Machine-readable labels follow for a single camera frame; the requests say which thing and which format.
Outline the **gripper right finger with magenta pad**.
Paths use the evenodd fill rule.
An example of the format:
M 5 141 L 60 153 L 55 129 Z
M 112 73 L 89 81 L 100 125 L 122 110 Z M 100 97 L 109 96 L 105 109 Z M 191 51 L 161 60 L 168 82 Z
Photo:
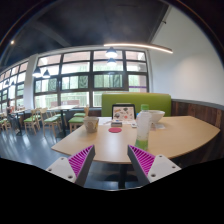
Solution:
M 179 166 L 162 154 L 154 156 L 132 145 L 128 146 L 127 154 L 142 186 L 180 170 Z

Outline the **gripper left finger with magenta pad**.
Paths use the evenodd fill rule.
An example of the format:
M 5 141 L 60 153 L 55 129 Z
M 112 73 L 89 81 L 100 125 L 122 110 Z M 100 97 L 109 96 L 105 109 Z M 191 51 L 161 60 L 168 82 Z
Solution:
M 79 186 L 84 186 L 94 156 L 95 146 L 91 145 L 68 158 L 58 158 L 47 168 L 47 171 Z

